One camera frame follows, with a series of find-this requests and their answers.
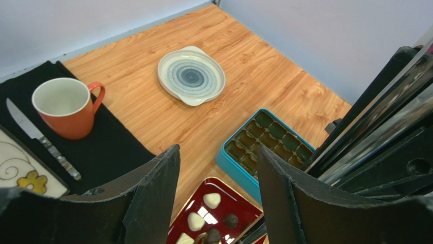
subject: wooden table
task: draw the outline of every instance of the wooden table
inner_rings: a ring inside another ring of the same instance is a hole
[[[157,67],[167,53],[197,46],[225,71],[221,95],[190,107],[166,93]],[[203,179],[215,176],[258,205],[216,164],[221,145],[256,110],[267,108],[312,146],[350,105],[215,5],[64,62],[84,83],[99,81],[104,104],[152,153],[180,144],[172,219]]]

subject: white wall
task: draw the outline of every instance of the white wall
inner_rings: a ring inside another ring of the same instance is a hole
[[[433,23],[431,0],[222,0],[220,7],[353,104],[400,46]]]
[[[0,0],[0,77],[210,0]]]

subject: chocolate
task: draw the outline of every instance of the chocolate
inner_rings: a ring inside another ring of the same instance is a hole
[[[235,229],[238,224],[239,224],[239,219],[237,218],[236,215],[232,213],[229,213],[224,218],[224,225],[226,225],[226,227],[229,229]]]
[[[203,244],[219,244],[221,240],[221,233],[215,229],[211,228],[206,232],[206,237],[203,240]]]

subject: flower design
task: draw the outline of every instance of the flower design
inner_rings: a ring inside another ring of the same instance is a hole
[[[44,175],[38,176],[38,173],[33,170],[27,174],[27,177],[22,177],[17,180],[19,187],[26,188],[36,193],[44,194],[47,192],[45,184],[47,184],[47,177]]]

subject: ice cube tray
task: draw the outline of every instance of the ice cube tray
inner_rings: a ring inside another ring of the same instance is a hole
[[[222,145],[216,163],[261,204],[257,175],[260,145],[296,168],[302,167],[314,148],[267,109],[259,109]]]

